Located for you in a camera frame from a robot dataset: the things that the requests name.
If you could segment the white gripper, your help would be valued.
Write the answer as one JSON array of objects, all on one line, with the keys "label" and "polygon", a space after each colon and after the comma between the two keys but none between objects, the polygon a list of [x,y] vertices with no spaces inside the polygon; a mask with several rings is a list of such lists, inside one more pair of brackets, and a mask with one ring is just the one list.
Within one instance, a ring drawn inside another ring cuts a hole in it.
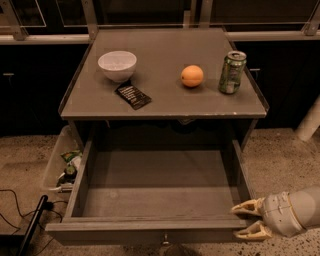
[{"label": "white gripper", "polygon": [[298,204],[302,202],[303,195],[303,191],[284,191],[268,195],[264,199],[251,199],[233,206],[233,214],[261,215],[264,221],[256,221],[245,229],[235,231],[234,236],[242,240],[263,241],[270,239],[273,232],[285,237],[304,233],[306,229],[297,214]]}]

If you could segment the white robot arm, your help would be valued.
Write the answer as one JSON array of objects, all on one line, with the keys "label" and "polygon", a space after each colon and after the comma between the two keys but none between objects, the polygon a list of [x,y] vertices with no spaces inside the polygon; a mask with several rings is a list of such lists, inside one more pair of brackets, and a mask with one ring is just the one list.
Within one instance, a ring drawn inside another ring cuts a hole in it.
[{"label": "white robot arm", "polygon": [[235,231],[237,239],[263,241],[274,236],[294,237],[320,227],[320,186],[250,199],[233,206],[231,213],[259,217],[247,228]]}]

